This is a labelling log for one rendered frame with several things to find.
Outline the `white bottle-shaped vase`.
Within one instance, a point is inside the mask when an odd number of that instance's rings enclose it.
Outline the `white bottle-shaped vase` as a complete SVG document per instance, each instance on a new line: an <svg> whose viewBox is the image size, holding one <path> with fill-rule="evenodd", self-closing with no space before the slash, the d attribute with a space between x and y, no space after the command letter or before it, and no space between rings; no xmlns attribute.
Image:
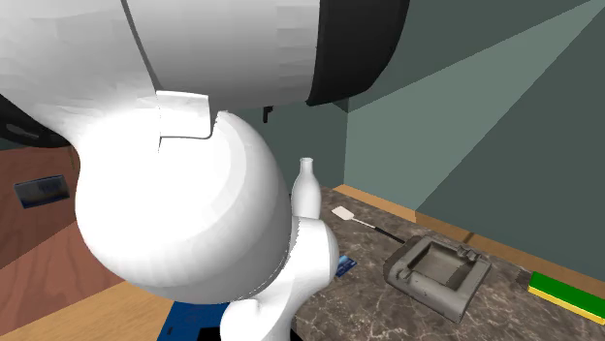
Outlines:
<svg viewBox="0 0 605 341"><path fill-rule="evenodd" d="M291 196L294 216L319 219L321 212L321 188L313 171L313 159L300 158L300 171L294 182Z"/></svg>

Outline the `blue card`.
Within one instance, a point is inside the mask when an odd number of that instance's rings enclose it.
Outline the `blue card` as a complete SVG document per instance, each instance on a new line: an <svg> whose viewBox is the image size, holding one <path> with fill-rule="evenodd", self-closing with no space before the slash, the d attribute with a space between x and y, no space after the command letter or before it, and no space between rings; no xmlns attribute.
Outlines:
<svg viewBox="0 0 605 341"><path fill-rule="evenodd" d="M348 256L342 255L338 259L338 265L336 269L335 276L341 277L346 272L348 272L351 268L353 268L357 264L356 261L350 259Z"/></svg>

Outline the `blue robot stand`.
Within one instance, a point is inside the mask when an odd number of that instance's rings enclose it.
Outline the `blue robot stand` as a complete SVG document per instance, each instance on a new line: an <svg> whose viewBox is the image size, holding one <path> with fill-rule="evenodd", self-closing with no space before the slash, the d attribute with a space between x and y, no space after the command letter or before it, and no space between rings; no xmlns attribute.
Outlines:
<svg viewBox="0 0 605 341"><path fill-rule="evenodd" d="M219 327L228 305L175 301L157 341L221 341Z"/></svg>

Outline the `grey toaster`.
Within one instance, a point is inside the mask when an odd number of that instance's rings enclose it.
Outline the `grey toaster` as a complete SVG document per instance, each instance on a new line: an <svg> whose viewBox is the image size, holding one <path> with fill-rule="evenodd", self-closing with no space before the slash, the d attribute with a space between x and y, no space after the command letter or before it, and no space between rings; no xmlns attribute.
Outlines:
<svg viewBox="0 0 605 341"><path fill-rule="evenodd" d="M383 265L387 284L460 323L492 264L470 247L413 236Z"/></svg>

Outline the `green and yellow sponge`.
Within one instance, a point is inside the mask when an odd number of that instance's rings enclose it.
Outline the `green and yellow sponge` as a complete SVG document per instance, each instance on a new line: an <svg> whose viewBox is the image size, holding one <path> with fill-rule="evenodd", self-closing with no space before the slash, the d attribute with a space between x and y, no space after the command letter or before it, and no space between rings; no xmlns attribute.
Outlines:
<svg viewBox="0 0 605 341"><path fill-rule="evenodd" d="M605 299L601 297L579 290L537 271L531 273L527 291L605 326Z"/></svg>

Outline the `dark blue wall picture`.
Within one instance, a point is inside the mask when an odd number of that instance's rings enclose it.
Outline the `dark blue wall picture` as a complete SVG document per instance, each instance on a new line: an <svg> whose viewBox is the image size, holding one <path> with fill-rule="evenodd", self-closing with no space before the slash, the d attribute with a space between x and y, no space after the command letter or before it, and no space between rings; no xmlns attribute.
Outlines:
<svg viewBox="0 0 605 341"><path fill-rule="evenodd" d="M24 209L70 198L69 187L62 174L16 183L14 190Z"/></svg>

